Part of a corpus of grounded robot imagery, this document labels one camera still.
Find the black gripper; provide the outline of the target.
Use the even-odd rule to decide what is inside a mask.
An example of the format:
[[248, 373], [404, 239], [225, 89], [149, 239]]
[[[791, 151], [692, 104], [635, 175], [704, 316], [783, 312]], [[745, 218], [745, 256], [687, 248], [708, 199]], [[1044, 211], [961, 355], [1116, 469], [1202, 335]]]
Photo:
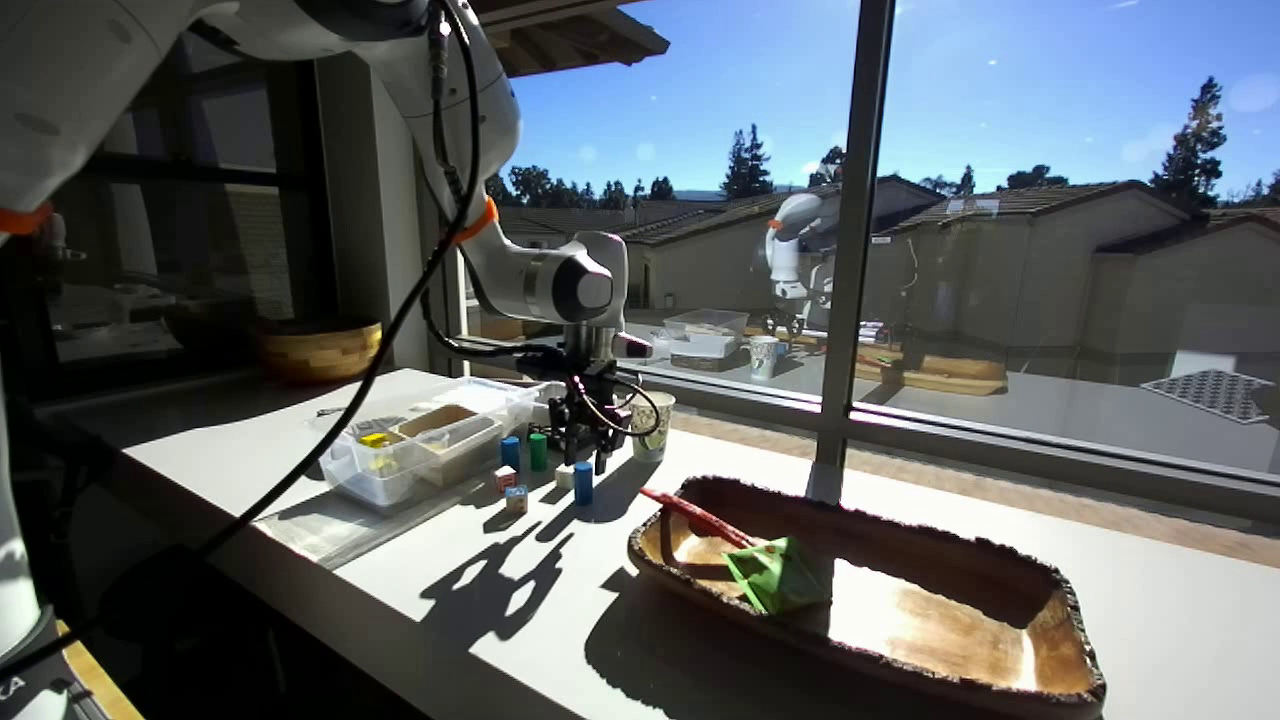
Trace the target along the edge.
[[631, 435], [626, 404], [635, 396], [635, 377], [609, 365], [604, 373], [561, 368], [561, 392], [546, 402], [551, 421], [551, 463], [577, 463], [577, 450], [591, 450], [597, 478]]

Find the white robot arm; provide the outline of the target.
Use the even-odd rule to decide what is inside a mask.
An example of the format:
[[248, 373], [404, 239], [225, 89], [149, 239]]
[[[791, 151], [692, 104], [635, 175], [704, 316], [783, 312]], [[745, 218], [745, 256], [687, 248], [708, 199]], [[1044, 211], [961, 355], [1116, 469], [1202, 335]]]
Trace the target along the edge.
[[626, 246], [591, 231], [526, 248], [505, 231], [482, 181], [514, 150], [514, 93], [473, 0], [0, 0], [0, 239], [49, 231], [61, 185], [83, 174], [193, 29], [245, 64], [352, 55], [370, 73], [445, 211], [412, 295], [459, 248], [492, 312], [561, 323], [561, 348], [514, 343], [514, 355], [569, 390], [546, 404], [555, 450], [604, 463], [622, 435]]

